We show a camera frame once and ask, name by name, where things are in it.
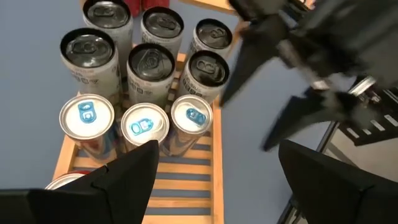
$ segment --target pull tab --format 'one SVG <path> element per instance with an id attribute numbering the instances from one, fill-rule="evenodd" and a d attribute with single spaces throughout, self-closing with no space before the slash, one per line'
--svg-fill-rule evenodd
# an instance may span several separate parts
<path id="1" fill-rule="evenodd" d="M 114 16 L 114 11 L 110 7 L 97 7 L 94 9 L 94 16 L 112 17 Z"/>
<path id="2" fill-rule="evenodd" d="M 210 63 L 204 60 L 198 60 L 197 69 L 200 71 L 206 72 L 207 74 L 214 74 L 219 69 L 218 66 L 214 63 Z"/>
<path id="3" fill-rule="evenodd" d="M 194 108 L 187 109 L 187 118 L 199 126 L 206 123 L 206 116 Z"/>
<path id="4" fill-rule="evenodd" d="M 221 28 L 215 28 L 212 31 L 210 31 L 210 36 L 214 39 L 224 37 L 225 35 L 226 35 L 225 30 Z"/>
<path id="5" fill-rule="evenodd" d="M 169 18 L 158 18 L 156 22 L 165 29 L 169 30 L 174 30 L 177 27 L 177 24 L 175 21 L 169 19 Z"/>
<path id="6" fill-rule="evenodd" d="M 154 122 L 148 118 L 141 119 L 130 125 L 131 131 L 135 136 L 150 131 L 153 127 Z"/>
<path id="7" fill-rule="evenodd" d="M 93 102 L 84 102 L 77 105 L 80 113 L 80 120 L 83 123 L 90 124 L 97 118 Z"/>
<path id="8" fill-rule="evenodd" d="M 145 68 L 153 69 L 159 66 L 160 55 L 157 52 L 149 52 L 145 60 Z"/>
<path id="9" fill-rule="evenodd" d="M 76 54 L 92 54 L 97 51 L 97 46 L 91 41 L 77 42 L 73 44 L 72 51 Z"/>

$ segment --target silver can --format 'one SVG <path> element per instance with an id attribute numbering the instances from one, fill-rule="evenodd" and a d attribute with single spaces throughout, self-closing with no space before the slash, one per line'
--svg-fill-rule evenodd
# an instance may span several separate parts
<path id="1" fill-rule="evenodd" d="M 123 1 L 88 0 L 83 6 L 83 20 L 88 27 L 107 33 L 119 53 L 121 77 L 127 77 L 126 62 L 132 49 L 132 17 Z"/>
<path id="2" fill-rule="evenodd" d="M 73 182 L 73 181 L 79 179 L 80 177 L 83 177 L 84 175 L 85 174 L 81 174 L 81 173 L 62 175 L 62 176 L 58 177 L 57 179 L 51 181 L 51 183 L 48 184 L 48 186 L 46 186 L 45 189 L 47 189 L 47 190 L 58 189 L 64 185 L 69 184 L 70 182 Z"/>
<path id="3" fill-rule="evenodd" d="M 220 55 L 208 50 L 199 51 L 185 65 L 177 97 L 191 94 L 211 103 L 222 91 L 228 78 L 228 64 Z"/>
<path id="4" fill-rule="evenodd" d="M 176 99 L 171 109 L 172 127 L 162 151 L 168 156 L 183 156 L 213 123 L 210 105 L 195 95 Z"/>
<path id="5" fill-rule="evenodd" d="M 134 47 L 127 63 L 131 103 L 153 103 L 165 108 L 174 70 L 175 60 L 166 48 L 157 44 Z"/>
<path id="6" fill-rule="evenodd" d="M 118 50 L 112 38 L 96 29 L 70 31 L 61 41 L 61 58 L 79 84 L 81 94 L 94 93 L 120 104 Z"/>
<path id="7" fill-rule="evenodd" d="M 180 50 L 183 29 L 181 16 L 166 7 L 152 7 L 142 15 L 142 42 L 165 47 L 173 54 L 174 59 Z"/>
<path id="8" fill-rule="evenodd" d="M 69 100 L 61 109 L 60 125 L 93 160 L 107 163 L 116 158 L 119 141 L 114 110 L 102 96 L 83 94 Z"/>
<path id="9" fill-rule="evenodd" d="M 185 61 L 200 50 L 209 50 L 225 58 L 231 43 L 232 32 L 225 24 L 216 19 L 201 20 L 193 30 L 193 39 Z"/>
<path id="10" fill-rule="evenodd" d="M 121 121 L 121 131 L 127 151 L 150 140 L 157 140 L 161 146 L 169 127 L 166 112 L 152 103 L 139 103 L 130 107 Z"/>

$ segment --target wooden tray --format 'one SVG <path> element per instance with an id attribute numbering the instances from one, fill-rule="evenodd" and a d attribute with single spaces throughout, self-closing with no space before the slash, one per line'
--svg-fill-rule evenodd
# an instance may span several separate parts
<path id="1" fill-rule="evenodd" d="M 185 54 L 178 55 L 181 70 Z M 180 72 L 169 93 L 174 100 Z M 129 107 L 128 95 L 123 105 Z M 148 203 L 144 224 L 223 224 L 223 155 L 221 145 L 221 110 L 218 98 L 212 105 L 213 127 L 183 157 L 167 157 L 160 153 L 158 173 Z M 73 170 L 101 167 L 65 135 L 53 179 Z"/>

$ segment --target silver can top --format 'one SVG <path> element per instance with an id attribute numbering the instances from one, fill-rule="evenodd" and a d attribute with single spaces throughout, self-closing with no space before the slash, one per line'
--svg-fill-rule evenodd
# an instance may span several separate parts
<path id="1" fill-rule="evenodd" d="M 140 79 L 159 82 L 173 74 L 175 61 L 171 52 L 160 45 L 140 44 L 131 50 L 129 66 Z"/>
<path id="2" fill-rule="evenodd" d="M 184 95 L 176 99 L 171 109 L 174 124 L 190 134 L 202 134 L 213 123 L 210 105 L 199 96 Z"/>
<path id="3" fill-rule="evenodd" d="M 84 174 L 66 174 L 63 175 L 57 179 L 55 179 L 53 182 L 51 182 L 50 184 L 48 184 L 48 186 L 45 187 L 45 189 L 47 190 L 55 190 L 57 188 L 60 188 L 64 185 L 69 184 L 70 182 L 83 177 Z"/>
<path id="4" fill-rule="evenodd" d="M 229 28 L 215 19 L 200 21 L 196 32 L 200 41 L 214 49 L 224 49 L 232 42 L 232 33 Z"/>
<path id="5" fill-rule="evenodd" d="M 184 26 L 180 15 L 165 7 L 148 9 L 144 13 L 142 21 L 151 34 L 163 38 L 174 38 L 180 35 Z"/>
<path id="6" fill-rule="evenodd" d="M 79 140 L 103 135 L 113 122 L 111 103 L 96 94 L 76 96 L 65 103 L 60 112 L 60 124 L 65 134 Z"/>
<path id="7" fill-rule="evenodd" d="M 123 136 L 135 146 L 150 140 L 162 142 L 169 126 L 166 112 L 152 103 L 138 103 L 130 107 L 121 121 Z"/>
<path id="8" fill-rule="evenodd" d="M 228 64 L 217 53 L 201 50 L 192 55 L 188 64 L 192 76 L 202 85 L 216 87 L 228 81 Z"/>
<path id="9" fill-rule="evenodd" d="M 87 10 L 86 17 L 94 25 L 106 29 L 124 26 L 130 19 L 129 12 L 122 5 L 111 1 L 98 1 L 92 4 Z"/>
<path id="10" fill-rule="evenodd" d="M 66 55 L 67 59 L 76 66 L 93 68 L 108 63 L 113 50 L 109 42 L 102 37 L 83 34 L 68 43 Z"/>

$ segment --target can top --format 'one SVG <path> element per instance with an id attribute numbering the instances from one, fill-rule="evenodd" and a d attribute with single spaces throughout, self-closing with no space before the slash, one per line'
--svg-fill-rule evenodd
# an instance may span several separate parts
<path id="1" fill-rule="evenodd" d="M 135 146 L 149 140 L 162 142 L 166 138 L 169 126 L 166 112 L 152 103 L 138 103 L 130 107 L 121 121 L 123 136 Z"/>
<path id="2" fill-rule="evenodd" d="M 122 27 L 131 17 L 129 8 L 122 1 L 87 1 L 83 12 L 90 22 L 105 29 Z"/>
<path id="3" fill-rule="evenodd" d="M 90 28 L 67 33 L 61 41 L 60 48 L 68 61 L 83 68 L 102 66 L 114 55 L 112 38 L 100 30 Z"/>
<path id="4" fill-rule="evenodd" d="M 65 134 L 79 140 L 103 135 L 113 121 L 111 103 L 96 94 L 76 96 L 65 103 L 60 112 L 60 124 Z"/>
<path id="5" fill-rule="evenodd" d="M 184 95 L 176 99 L 171 109 L 175 125 L 186 133 L 203 134 L 213 122 L 210 105 L 199 96 Z"/>
<path id="6" fill-rule="evenodd" d="M 45 187 L 45 189 L 47 190 L 55 190 L 57 188 L 60 188 L 64 185 L 69 184 L 70 182 L 83 177 L 84 174 L 66 174 L 63 175 L 57 179 L 55 179 L 53 182 L 51 182 L 50 184 L 48 184 L 48 186 Z"/>
<path id="7" fill-rule="evenodd" d="M 189 59 L 188 66 L 194 79 L 202 85 L 217 87 L 228 81 L 228 64 L 217 53 L 198 51 Z"/>
<path id="8" fill-rule="evenodd" d="M 181 34 L 184 22 L 175 11 L 166 7 L 152 7 L 142 16 L 145 28 L 157 37 L 174 38 Z"/>
<path id="9" fill-rule="evenodd" d="M 129 68 L 140 79 L 159 82 L 170 77 L 175 69 L 172 53 L 158 44 L 139 44 L 129 55 Z"/>
<path id="10" fill-rule="evenodd" d="M 196 27 L 197 36 L 206 46 L 224 49 L 232 42 L 230 29 L 216 19 L 201 20 Z"/>

